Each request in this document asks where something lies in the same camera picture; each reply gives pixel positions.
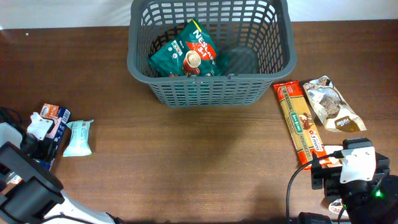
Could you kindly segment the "blue tissue pack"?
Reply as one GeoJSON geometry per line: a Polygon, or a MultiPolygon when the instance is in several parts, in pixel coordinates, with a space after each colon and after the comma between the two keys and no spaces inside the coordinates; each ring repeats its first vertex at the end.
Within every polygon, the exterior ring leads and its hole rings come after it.
{"type": "Polygon", "coordinates": [[[66,130],[68,129],[67,123],[70,120],[71,112],[65,107],[45,103],[40,110],[39,115],[41,115],[41,117],[43,118],[53,120],[53,126],[50,128],[45,138],[54,139],[58,142],[56,155],[50,162],[40,161],[36,159],[36,161],[38,161],[40,165],[44,166],[47,170],[51,170],[55,162],[57,153],[60,151],[63,137],[66,133],[66,130]]]}

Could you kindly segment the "green Nescafe coffee bag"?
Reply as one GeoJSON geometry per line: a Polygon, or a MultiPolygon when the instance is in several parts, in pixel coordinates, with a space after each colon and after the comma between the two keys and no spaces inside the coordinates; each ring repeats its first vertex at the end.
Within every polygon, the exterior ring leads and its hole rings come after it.
{"type": "Polygon", "coordinates": [[[205,27],[193,18],[148,63],[163,77],[213,77],[224,73],[229,56],[220,53],[205,27]]]}

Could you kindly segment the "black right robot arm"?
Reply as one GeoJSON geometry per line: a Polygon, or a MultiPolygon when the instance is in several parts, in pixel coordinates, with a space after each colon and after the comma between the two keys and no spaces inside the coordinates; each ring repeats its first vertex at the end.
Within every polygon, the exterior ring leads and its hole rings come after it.
{"type": "Polygon", "coordinates": [[[311,170],[312,189],[322,189],[327,202],[340,199],[351,223],[397,223],[397,176],[390,174],[390,160],[376,153],[376,170],[370,181],[340,183],[341,167],[311,170]]]}

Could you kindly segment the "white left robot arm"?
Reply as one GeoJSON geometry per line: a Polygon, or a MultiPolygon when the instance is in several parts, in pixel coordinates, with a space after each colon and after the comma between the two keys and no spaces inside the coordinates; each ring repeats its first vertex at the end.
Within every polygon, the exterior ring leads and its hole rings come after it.
{"type": "Polygon", "coordinates": [[[92,210],[71,199],[62,183],[15,143],[22,134],[1,123],[1,168],[22,181],[1,194],[1,219],[7,223],[124,223],[119,217],[92,210]]]}

